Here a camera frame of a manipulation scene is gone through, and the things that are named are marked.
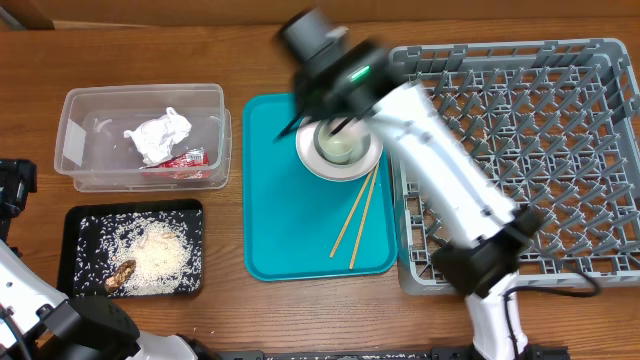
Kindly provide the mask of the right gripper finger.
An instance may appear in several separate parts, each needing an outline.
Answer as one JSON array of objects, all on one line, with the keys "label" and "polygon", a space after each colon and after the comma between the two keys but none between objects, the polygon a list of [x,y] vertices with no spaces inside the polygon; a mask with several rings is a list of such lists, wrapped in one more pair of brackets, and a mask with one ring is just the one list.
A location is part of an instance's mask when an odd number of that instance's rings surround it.
[{"label": "right gripper finger", "polygon": [[364,112],[360,114],[354,113],[338,113],[329,116],[329,134],[337,135],[346,133],[348,135],[368,135],[370,133],[367,121],[372,114]]},{"label": "right gripper finger", "polygon": [[273,142],[276,143],[290,135],[295,135],[300,128],[310,124],[312,120],[311,116],[304,116],[302,113],[295,114],[291,121],[276,135]]}]

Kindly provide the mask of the grey bowl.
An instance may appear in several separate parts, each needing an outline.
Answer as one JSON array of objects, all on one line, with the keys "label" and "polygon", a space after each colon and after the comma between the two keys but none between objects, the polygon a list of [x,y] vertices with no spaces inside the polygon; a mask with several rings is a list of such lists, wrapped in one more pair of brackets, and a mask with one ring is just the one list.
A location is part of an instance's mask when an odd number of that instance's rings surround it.
[{"label": "grey bowl", "polygon": [[[316,148],[316,150],[318,151],[318,153],[320,154],[320,156],[324,159],[325,157],[322,155],[320,147],[319,147],[319,143],[318,143],[318,135],[319,135],[319,131],[323,128],[323,127],[328,127],[329,128],[329,121],[323,121],[321,122],[317,127],[316,130],[314,131],[314,146]],[[328,161],[329,163],[333,164],[333,165],[337,165],[337,166],[348,166],[351,164],[354,164],[356,162],[358,162],[359,160],[361,160],[362,158],[365,157],[365,155],[367,154],[367,152],[369,151],[370,147],[371,147],[371,143],[372,143],[372,136],[369,133],[368,135],[354,135],[356,138],[356,147],[355,147],[355,154],[352,158],[352,161],[350,163],[347,164],[334,164]]]}]

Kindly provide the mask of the red snack wrapper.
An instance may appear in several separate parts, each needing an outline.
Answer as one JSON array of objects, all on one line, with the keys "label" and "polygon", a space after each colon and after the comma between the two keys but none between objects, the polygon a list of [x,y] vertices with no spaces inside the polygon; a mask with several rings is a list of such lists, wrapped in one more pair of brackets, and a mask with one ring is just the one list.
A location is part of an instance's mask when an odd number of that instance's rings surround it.
[{"label": "red snack wrapper", "polygon": [[144,176],[178,180],[206,179],[211,175],[208,153],[203,148],[191,149],[156,166],[142,167]]}]

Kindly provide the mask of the white napkin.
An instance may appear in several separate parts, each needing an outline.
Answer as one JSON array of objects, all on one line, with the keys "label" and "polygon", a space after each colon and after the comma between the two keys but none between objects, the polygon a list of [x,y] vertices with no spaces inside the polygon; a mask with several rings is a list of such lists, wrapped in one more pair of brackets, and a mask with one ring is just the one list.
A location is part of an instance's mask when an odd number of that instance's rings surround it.
[{"label": "white napkin", "polygon": [[164,115],[124,131],[123,136],[133,141],[146,166],[157,166],[173,157],[173,146],[186,139],[191,129],[186,117],[167,107]]}]

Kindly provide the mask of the pile of white rice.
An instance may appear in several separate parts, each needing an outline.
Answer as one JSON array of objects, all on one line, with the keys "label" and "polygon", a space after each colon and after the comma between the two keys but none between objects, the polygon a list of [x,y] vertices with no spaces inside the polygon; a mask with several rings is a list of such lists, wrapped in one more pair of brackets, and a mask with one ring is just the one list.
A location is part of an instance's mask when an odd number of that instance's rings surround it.
[{"label": "pile of white rice", "polygon": [[[201,210],[86,216],[77,236],[72,293],[112,298],[196,293],[203,255]],[[127,260],[136,261],[135,272],[107,293],[105,280]]]}]

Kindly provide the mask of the brown food piece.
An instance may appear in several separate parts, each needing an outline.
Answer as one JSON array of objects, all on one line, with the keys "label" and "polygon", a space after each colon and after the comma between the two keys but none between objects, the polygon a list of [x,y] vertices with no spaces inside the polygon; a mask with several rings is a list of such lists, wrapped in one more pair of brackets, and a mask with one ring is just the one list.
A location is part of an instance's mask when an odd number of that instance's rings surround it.
[{"label": "brown food piece", "polygon": [[114,274],[105,280],[104,288],[106,292],[113,293],[121,288],[133,275],[135,269],[135,260],[127,260],[119,265]]}]

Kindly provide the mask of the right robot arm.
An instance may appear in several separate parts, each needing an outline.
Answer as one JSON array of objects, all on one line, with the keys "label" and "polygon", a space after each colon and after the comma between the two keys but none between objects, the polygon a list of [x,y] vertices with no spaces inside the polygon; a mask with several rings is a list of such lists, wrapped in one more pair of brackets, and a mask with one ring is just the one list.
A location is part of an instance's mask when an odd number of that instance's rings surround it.
[{"label": "right robot arm", "polygon": [[296,116],[360,120],[410,168],[450,235],[431,262],[465,297],[475,353],[521,358],[528,338],[515,296],[519,255],[541,228],[541,216],[496,189],[424,86],[391,62],[386,47],[373,39],[348,47],[343,36],[315,9],[296,14],[277,32],[297,64]]}]

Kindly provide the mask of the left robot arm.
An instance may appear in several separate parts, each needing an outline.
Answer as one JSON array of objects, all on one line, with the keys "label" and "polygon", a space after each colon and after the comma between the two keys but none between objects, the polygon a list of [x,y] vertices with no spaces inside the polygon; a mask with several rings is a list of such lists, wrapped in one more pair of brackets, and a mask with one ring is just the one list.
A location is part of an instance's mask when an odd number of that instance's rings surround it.
[{"label": "left robot arm", "polygon": [[104,295],[70,297],[80,222],[86,216],[199,210],[195,199],[72,208],[65,218],[60,286],[32,272],[17,248],[1,245],[1,356],[4,359],[215,359],[185,335],[140,330]]}]

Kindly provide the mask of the grey dishwasher rack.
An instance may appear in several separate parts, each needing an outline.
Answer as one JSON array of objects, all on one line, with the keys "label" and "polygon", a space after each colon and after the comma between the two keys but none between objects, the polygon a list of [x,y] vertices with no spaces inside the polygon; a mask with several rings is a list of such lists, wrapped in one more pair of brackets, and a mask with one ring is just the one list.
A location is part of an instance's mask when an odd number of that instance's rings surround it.
[{"label": "grey dishwasher rack", "polygon": [[613,38],[413,45],[391,59],[421,81],[495,185],[544,216],[524,285],[639,282],[639,88]]}]

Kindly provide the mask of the large white plate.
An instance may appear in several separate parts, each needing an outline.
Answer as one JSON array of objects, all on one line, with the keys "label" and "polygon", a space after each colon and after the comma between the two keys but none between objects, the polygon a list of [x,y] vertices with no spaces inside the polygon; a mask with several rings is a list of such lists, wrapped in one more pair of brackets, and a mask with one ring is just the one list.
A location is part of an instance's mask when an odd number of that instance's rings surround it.
[{"label": "large white plate", "polygon": [[348,166],[337,166],[324,160],[314,146],[314,131],[323,121],[311,122],[296,132],[296,151],[304,166],[314,175],[334,182],[346,182],[361,178],[379,162],[383,145],[370,132],[372,143],[364,158]]}]

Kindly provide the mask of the pale green cup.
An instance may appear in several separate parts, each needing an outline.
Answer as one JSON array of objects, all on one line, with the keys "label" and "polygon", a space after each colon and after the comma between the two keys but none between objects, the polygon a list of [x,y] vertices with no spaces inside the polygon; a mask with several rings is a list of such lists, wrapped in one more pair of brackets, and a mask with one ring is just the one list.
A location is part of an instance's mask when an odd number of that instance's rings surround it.
[{"label": "pale green cup", "polygon": [[323,127],[319,131],[318,143],[325,159],[334,164],[350,163],[355,154],[356,138],[349,133],[332,135],[328,127]]}]

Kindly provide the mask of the left wooden chopstick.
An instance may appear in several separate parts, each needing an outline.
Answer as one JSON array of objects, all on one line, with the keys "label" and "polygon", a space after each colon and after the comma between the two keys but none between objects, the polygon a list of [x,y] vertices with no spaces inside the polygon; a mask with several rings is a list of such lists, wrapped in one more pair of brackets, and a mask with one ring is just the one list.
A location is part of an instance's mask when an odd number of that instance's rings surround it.
[{"label": "left wooden chopstick", "polygon": [[334,242],[332,250],[331,250],[331,252],[329,254],[330,258],[333,258],[335,256],[335,253],[337,252],[337,250],[338,250],[338,248],[339,248],[339,246],[341,244],[341,241],[342,241],[342,239],[344,237],[344,234],[345,234],[347,228],[349,227],[349,224],[350,224],[351,219],[352,219],[352,217],[353,217],[353,215],[355,213],[355,210],[357,209],[357,207],[359,205],[359,202],[360,202],[360,200],[361,200],[361,198],[362,198],[362,196],[364,194],[364,191],[366,190],[366,188],[368,186],[368,183],[370,181],[372,173],[373,173],[373,171],[369,172],[369,174],[366,176],[366,178],[365,178],[365,180],[364,180],[364,182],[363,182],[363,184],[362,184],[362,186],[361,186],[361,188],[360,188],[360,190],[358,192],[358,195],[356,196],[356,199],[355,199],[355,201],[354,201],[354,203],[353,203],[353,205],[352,205],[352,207],[351,207],[351,209],[350,209],[350,211],[349,211],[349,213],[348,213],[348,215],[347,215],[347,217],[346,217],[346,219],[345,219],[345,221],[343,223],[343,226],[342,226],[342,228],[341,228],[341,230],[339,232],[339,235],[338,235],[336,241]]}]

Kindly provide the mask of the teal serving tray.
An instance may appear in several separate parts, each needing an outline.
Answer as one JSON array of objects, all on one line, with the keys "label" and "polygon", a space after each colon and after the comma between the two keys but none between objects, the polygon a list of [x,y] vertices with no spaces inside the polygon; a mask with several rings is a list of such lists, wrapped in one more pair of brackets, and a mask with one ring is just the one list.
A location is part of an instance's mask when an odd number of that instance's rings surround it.
[{"label": "teal serving tray", "polygon": [[293,97],[288,93],[257,96],[243,111],[244,258],[248,272],[269,282],[387,271],[398,253],[388,161],[379,161],[356,263],[349,270],[369,185],[335,256],[330,258],[364,180],[320,178],[301,162],[294,137],[274,143],[293,115]]}]

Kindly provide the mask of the clear plastic storage bin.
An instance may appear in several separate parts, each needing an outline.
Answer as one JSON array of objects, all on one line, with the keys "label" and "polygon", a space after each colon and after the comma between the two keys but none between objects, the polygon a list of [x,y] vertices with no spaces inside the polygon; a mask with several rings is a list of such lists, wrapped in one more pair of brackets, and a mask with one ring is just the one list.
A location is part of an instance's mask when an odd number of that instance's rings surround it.
[{"label": "clear plastic storage bin", "polygon": [[[202,149],[198,167],[150,168],[124,133],[172,108],[191,131],[172,148],[174,157]],[[215,83],[77,88],[62,108],[54,169],[79,192],[154,192],[221,189],[229,180],[231,114]]]}]

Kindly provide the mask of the black plastic tray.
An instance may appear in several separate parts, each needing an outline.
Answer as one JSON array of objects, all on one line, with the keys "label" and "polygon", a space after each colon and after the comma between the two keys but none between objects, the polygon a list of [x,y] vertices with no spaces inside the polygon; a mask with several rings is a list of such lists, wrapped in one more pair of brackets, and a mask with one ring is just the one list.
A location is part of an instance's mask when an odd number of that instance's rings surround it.
[{"label": "black plastic tray", "polygon": [[204,250],[204,209],[195,199],[162,200],[154,202],[133,202],[102,205],[84,205],[72,208],[66,215],[63,231],[61,258],[57,277],[57,289],[74,297],[71,285],[73,282],[74,265],[76,260],[77,236],[80,221],[86,216],[102,216],[130,212],[156,212],[173,210],[201,210],[203,212],[203,250]]}]

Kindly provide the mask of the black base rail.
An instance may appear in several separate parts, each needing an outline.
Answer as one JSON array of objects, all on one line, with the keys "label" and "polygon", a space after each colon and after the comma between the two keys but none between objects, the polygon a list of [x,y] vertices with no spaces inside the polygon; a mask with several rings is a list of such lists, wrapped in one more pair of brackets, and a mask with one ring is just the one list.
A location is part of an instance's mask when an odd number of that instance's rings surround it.
[{"label": "black base rail", "polygon": [[[472,346],[433,347],[425,351],[316,352],[268,354],[262,351],[218,352],[224,360],[479,360]],[[570,360],[567,347],[529,345],[518,359]]]}]

